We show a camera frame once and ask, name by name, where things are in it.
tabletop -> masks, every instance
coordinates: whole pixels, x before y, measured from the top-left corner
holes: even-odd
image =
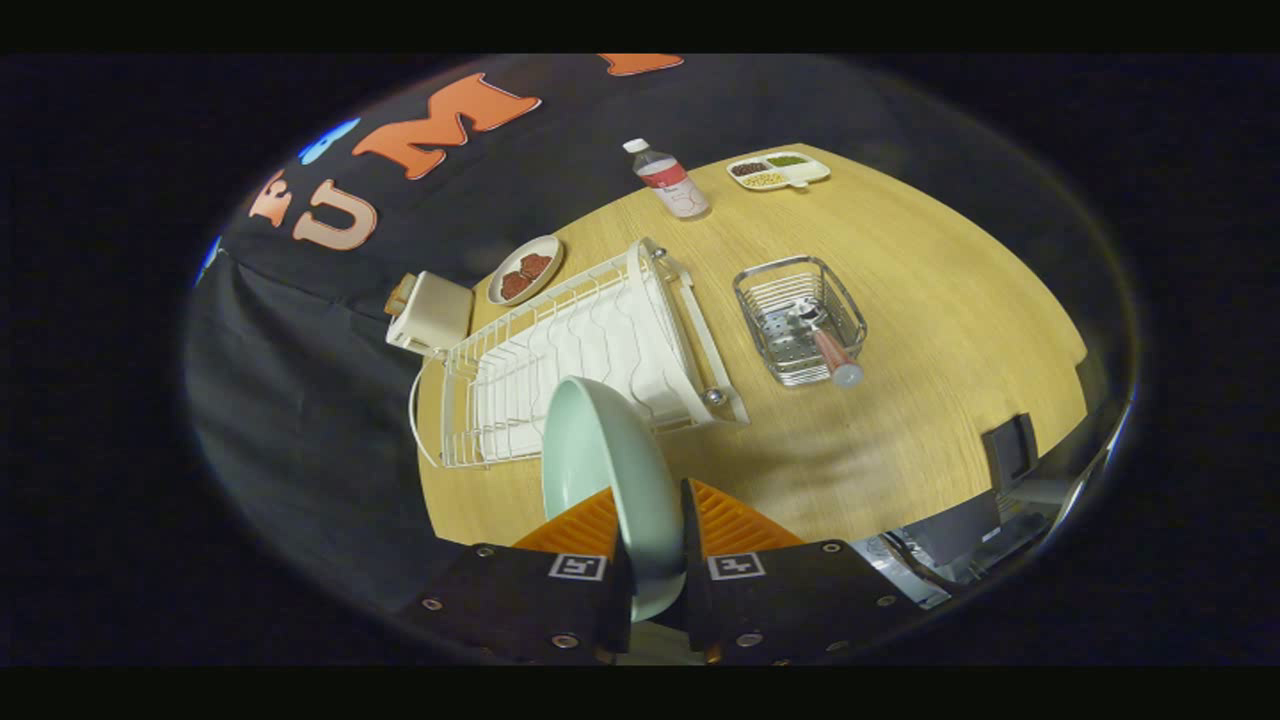
[[[831,176],[803,190],[760,192],[726,172],[736,160],[786,150],[819,160]],[[641,187],[554,231],[566,254],[550,282],[641,237],[692,274],[751,421],[659,434],[673,478],[717,487],[806,542],[856,541],[991,489],[982,434],[1015,415],[1030,415],[1042,456],[1084,419],[1075,366],[1085,347],[1070,316],[1012,252],[946,205],[803,143],[689,174],[712,205],[707,215],[677,219]],[[755,350],[733,278],[794,255],[822,259],[867,320],[858,357],[865,378],[854,388],[783,387]],[[472,332],[509,310],[488,301],[488,283],[475,286]],[[417,418],[433,452],[442,380],[440,363],[426,363]],[[419,469],[442,538],[512,544],[547,521],[538,459],[436,469],[419,456]]]

white dish rack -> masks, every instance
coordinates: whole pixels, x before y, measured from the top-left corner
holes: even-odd
[[[570,375],[613,387],[655,432],[749,423],[692,284],[684,265],[641,238],[456,345],[440,393],[444,466],[540,456],[552,393]]]

wire dish rack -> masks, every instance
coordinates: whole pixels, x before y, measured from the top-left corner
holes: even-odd
[[[641,238],[451,348],[440,393],[444,466],[540,456],[552,393],[570,375],[617,389],[655,432],[749,423],[692,284],[684,265]]]
[[[861,352],[867,320],[840,278],[812,255],[748,268],[733,278],[733,293],[755,350],[785,386],[831,377],[818,331],[826,331],[849,357]]]

spoon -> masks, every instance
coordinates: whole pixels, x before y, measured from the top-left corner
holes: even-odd
[[[822,354],[822,359],[827,363],[831,382],[846,388],[861,382],[863,366],[854,363],[854,359],[831,337],[831,333],[818,327],[818,323],[827,319],[827,309],[817,299],[805,297],[797,300],[790,314],[800,323],[809,325],[813,340],[818,345],[818,352]]]

letter m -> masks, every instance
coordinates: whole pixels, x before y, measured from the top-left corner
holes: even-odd
[[[426,119],[388,123],[365,136],[352,155],[375,152],[404,168],[404,177],[419,179],[444,161],[443,150],[420,150],[420,145],[466,145],[462,115],[471,129],[489,132],[534,108],[538,97],[517,97],[484,81],[484,73],[467,76],[435,91],[426,100]]]

